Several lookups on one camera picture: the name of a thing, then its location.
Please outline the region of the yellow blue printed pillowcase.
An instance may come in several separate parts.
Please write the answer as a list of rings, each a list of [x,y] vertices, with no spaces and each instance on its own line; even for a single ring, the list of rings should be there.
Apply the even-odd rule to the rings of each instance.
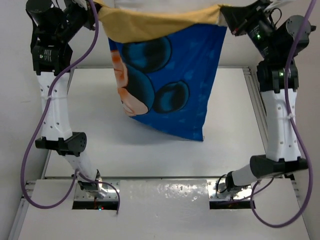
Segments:
[[[166,134],[203,141],[227,31],[222,5],[183,13],[97,5],[124,112]]]

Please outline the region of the white pillow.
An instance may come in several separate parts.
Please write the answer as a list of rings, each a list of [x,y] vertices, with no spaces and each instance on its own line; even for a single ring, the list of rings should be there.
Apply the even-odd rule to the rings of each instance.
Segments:
[[[115,0],[114,6],[136,12],[185,13],[219,4],[244,7],[253,2],[254,0]]]

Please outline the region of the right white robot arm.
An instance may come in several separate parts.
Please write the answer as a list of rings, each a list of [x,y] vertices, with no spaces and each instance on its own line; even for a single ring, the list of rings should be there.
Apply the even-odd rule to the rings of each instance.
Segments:
[[[278,1],[258,0],[247,6],[223,6],[220,9],[234,36],[247,35],[262,56],[257,65],[259,91],[266,111],[267,148],[254,155],[249,164],[225,177],[228,192],[253,182],[308,168],[302,158],[292,121],[299,87],[294,58],[309,45],[316,30],[301,15],[290,16],[281,26],[272,19]]]

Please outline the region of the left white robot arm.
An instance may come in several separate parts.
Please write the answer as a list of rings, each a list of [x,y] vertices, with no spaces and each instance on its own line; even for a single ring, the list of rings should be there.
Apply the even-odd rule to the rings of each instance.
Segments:
[[[94,48],[99,33],[98,11],[92,0],[66,0],[65,9],[51,0],[29,0],[25,11],[32,21],[30,52],[41,96],[42,116],[31,142],[38,149],[55,151],[76,171],[81,190],[98,191],[99,171],[85,149],[87,136],[71,129],[68,91],[73,70]],[[69,45],[81,28],[94,31],[93,42],[82,57],[71,62]]]

